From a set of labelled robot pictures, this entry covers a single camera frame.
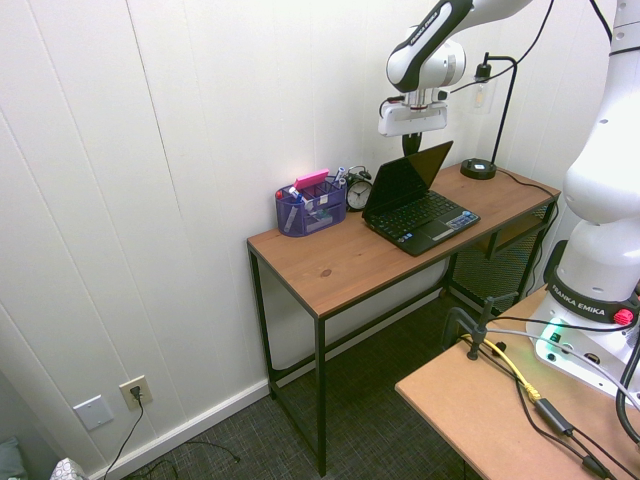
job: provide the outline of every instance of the blue mesh pen holder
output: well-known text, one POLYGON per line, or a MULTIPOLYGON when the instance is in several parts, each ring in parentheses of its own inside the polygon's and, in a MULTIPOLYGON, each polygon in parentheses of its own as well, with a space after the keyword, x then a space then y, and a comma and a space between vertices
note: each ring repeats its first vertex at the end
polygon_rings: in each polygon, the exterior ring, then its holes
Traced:
POLYGON ((278 229, 289 237, 305 237, 328 228, 344 220, 347 214, 346 188, 333 185, 334 177, 327 177, 322 183, 300 191, 306 201, 298 200, 289 189, 293 185, 276 192, 276 215, 278 229))

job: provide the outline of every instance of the electrical outlet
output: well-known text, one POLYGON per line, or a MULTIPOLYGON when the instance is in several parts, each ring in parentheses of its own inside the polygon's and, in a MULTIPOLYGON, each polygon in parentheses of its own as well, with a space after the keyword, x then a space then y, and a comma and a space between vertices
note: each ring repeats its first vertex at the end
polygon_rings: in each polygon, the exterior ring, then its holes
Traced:
POLYGON ((134 378, 133 380, 123 383, 120 385, 120 391, 122 392, 122 396, 124 397, 124 401, 127 402, 127 407, 129 410, 136 410, 140 408, 138 405, 138 400, 131 393, 131 389, 133 387, 140 387, 140 400, 142 403, 149 403, 153 400, 151 396, 151 390, 149 390, 149 384, 147 384, 147 379, 144 378, 144 375, 138 378, 134 378))

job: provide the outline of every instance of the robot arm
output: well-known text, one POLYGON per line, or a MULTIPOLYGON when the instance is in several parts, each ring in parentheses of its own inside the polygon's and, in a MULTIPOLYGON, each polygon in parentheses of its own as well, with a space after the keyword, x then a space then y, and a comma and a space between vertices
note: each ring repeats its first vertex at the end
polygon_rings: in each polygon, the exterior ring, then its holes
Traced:
POLYGON ((391 53, 387 77, 400 92, 401 104, 381 108, 378 131, 409 135, 447 126, 446 94, 434 90, 460 81, 465 69, 462 46, 448 40, 455 33, 510 17, 531 0, 440 0, 391 53))
POLYGON ((464 72, 451 81, 444 81, 435 69, 449 70, 450 65, 439 63, 431 71, 423 66, 445 41, 466 28, 510 17, 527 6, 531 0, 440 0, 413 33, 391 53, 387 61, 387 78, 400 92, 436 88, 460 80, 464 72))

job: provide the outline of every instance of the table frame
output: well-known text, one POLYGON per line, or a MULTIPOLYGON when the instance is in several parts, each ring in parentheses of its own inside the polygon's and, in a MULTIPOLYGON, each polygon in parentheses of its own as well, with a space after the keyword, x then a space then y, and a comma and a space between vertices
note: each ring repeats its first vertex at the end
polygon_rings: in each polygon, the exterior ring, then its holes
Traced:
MULTIPOLYGON (((456 171, 457 171, 457 166, 450 167, 450 169, 453 169, 453 168, 456 168, 456 171)), ((545 218, 544 218, 544 222, 545 222, 544 228, 540 229, 536 233, 537 238, 535 241, 535 248, 532 250, 531 255, 529 257, 529 261, 531 261, 531 259, 534 258, 538 248, 541 245, 542 232, 544 232, 544 230, 546 229, 546 226, 548 225, 548 220, 549 220, 548 213, 552 210, 551 206, 557 202, 558 194, 559 192, 556 190, 554 197, 547 197, 546 200, 537 202, 535 205, 532 205, 531 208, 526 209, 525 211, 521 211, 519 215, 514 216, 512 219, 506 222, 503 222, 502 224, 499 224, 494 228, 490 228, 490 229, 487 229, 486 231, 483 231, 482 236, 484 237, 485 235, 495 235, 500 230, 516 222, 522 216, 531 214, 533 211, 540 208, 541 206, 547 205, 548 208, 547 208, 547 215, 545 215, 545 218)), ((452 198, 451 195, 447 195, 447 196, 449 196, 453 201, 456 201, 455 197, 452 198)), ((377 234, 373 232, 370 232, 370 234, 375 237, 378 237, 377 234)), ((281 275, 280 272, 278 272, 278 270, 270 264, 270 262, 268 261, 268 258, 265 258, 265 256, 260 252, 260 249, 256 248, 253 245, 252 239, 254 238, 256 237, 252 237, 251 239, 247 240, 247 249, 248 249, 249 260, 251 265, 251 273, 252 273, 253 286, 254 286, 255 299, 256 299, 256 308, 257 308, 258 320, 260 324, 260 332, 262 337, 262 346, 263 346, 266 365, 267 365, 269 394, 272 399, 278 401, 278 403, 280 404, 280 406, 282 407, 286 415, 292 421, 296 430, 298 430, 298 432, 302 435, 307 445, 311 448, 311 450, 315 454, 317 459, 318 473, 320 474, 321 477, 324 477, 327 470, 326 354, 334 350, 335 348, 338 348, 339 346, 343 345, 344 343, 348 342, 349 340, 355 338, 356 336, 366 332, 367 330, 374 327, 375 325, 383 322, 384 320, 388 319, 392 315, 395 315, 396 313, 413 305, 415 302, 436 292, 440 288, 443 288, 443 287, 446 288, 451 279, 452 269, 449 268, 446 274, 443 276, 442 280, 440 280, 435 285, 415 295, 414 297, 401 303, 400 305, 395 306, 394 308, 388 310, 387 312, 376 317, 375 319, 367 322, 366 324, 362 325, 356 330, 346 334, 340 339, 335 340, 330 345, 326 345, 325 322, 331 319, 332 317, 336 316, 337 314, 363 302, 364 300, 415 275, 416 273, 425 270, 426 268, 434 265, 435 263, 445 258, 449 258, 452 256, 455 257, 455 254, 457 252, 459 252, 463 248, 469 247, 471 244, 477 241, 477 238, 474 237, 465 242, 460 243, 460 242, 455 242, 456 237, 453 237, 452 239, 449 239, 447 240, 447 242, 442 244, 442 245, 451 244, 452 247, 450 249, 445 250, 443 253, 434 256, 433 258, 429 259, 428 261, 425 261, 424 263, 422 263, 421 265, 415 268, 407 270, 403 274, 394 278, 392 281, 387 282, 385 284, 377 285, 374 288, 369 289, 366 293, 359 295, 355 298, 351 298, 350 300, 344 302, 342 305, 328 312, 325 312, 324 314, 319 314, 318 312, 316 312, 316 310, 314 310, 314 308, 305 301, 305 299, 298 293, 298 291, 296 291, 296 289, 290 284, 290 282, 288 282, 283 277, 283 275, 281 275), (313 321, 314 321, 314 335, 315 335, 314 353, 285 369, 279 370, 273 367, 273 362, 271 358, 271 347, 269 342, 269 332, 267 328, 267 318, 266 318, 266 312, 264 307, 264 299, 262 295, 262 283, 260 279, 260 270, 259 270, 259 263, 258 263, 259 259, 263 261, 262 265, 271 271, 271 273, 278 279, 278 281, 285 287, 285 289, 287 289, 289 293, 298 301, 298 303, 300 303, 300 305, 303 306, 303 308, 307 311, 307 313, 309 313, 309 315, 313 318, 313 321), (282 388, 280 388, 280 386, 277 383, 280 380, 284 379, 285 377, 297 372, 304 366, 314 361, 315 361, 315 370, 316 370, 316 436, 315 438, 314 438, 314 435, 307 428, 305 428, 304 421, 295 412, 295 409, 293 408, 292 404, 289 402, 282 388)), ((527 275, 527 278, 530 272, 531 272, 531 269, 527 269, 527 271, 525 272, 527 275)))

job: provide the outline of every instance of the black desk lamp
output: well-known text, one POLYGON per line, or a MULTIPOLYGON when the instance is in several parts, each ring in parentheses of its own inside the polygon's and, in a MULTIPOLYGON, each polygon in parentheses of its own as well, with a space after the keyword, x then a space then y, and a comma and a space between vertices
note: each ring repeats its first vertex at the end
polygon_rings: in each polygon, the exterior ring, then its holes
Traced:
POLYGON ((500 120, 500 128, 498 129, 498 137, 496 138, 496 145, 493 149, 493 156, 491 162, 488 160, 482 160, 480 158, 472 158, 464 160, 460 164, 460 173, 469 178, 476 180, 489 180, 496 175, 497 168, 495 166, 496 154, 498 153, 498 146, 500 145, 500 137, 502 136, 502 129, 504 128, 504 121, 507 118, 507 110, 509 109, 509 101, 511 100, 511 93, 513 92, 513 85, 516 81, 516 74, 518 73, 518 62, 511 57, 491 57, 489 52, 484 54, 484 62, 478 65, 476 68, 476 83, 488 82, 491 77, 491 65, 487 62, 490 60, 505 60, 511 62, 513 65, 513 73, 511 74, 511 83, 509 84, 509 92, 507 93, 507 100, 504 103, 504 111, 502 112, 502 120, 500 120))

